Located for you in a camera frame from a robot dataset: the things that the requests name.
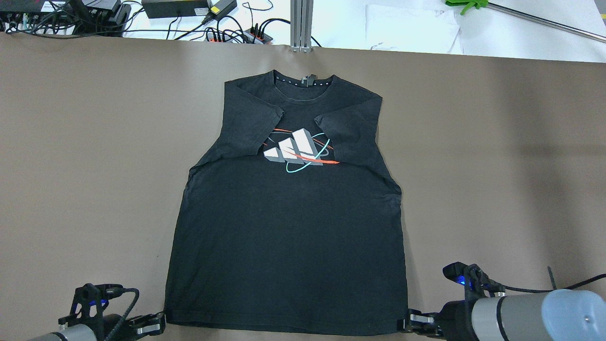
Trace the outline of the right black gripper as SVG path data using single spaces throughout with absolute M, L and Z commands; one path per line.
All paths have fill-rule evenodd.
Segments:
M 473 341 L 473 306 L 467 301 L 451 301 L 439 313 L 408 309 L 405 319 L 397 321 L 397 332 L 446 341 Z

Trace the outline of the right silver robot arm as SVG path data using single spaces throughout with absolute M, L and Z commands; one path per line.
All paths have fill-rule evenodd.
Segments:
M 472 298 L 438 313 L 410 309 L 398 331 L 444 341 L 603 341 L 606 305 L 597 293 L 569 289 Z

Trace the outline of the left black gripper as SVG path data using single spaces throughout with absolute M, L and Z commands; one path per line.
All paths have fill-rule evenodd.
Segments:
M 117 326 L 121 315 L 109 314 L 103 317 L 102 341 Z M 163 312 L 140 315 L 123 321 L 109 341 L 138 341 L 145 336 L 161 335 L 165 330 L 165 315 Z

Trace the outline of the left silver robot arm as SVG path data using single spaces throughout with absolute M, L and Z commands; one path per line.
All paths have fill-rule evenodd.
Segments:
M 139 315 L 124 319 L 118 314 L 104 317 L 64 317 L 59 330 L 33 337 L 31 341 L 139 341 L 165 332 L 164 313 Z

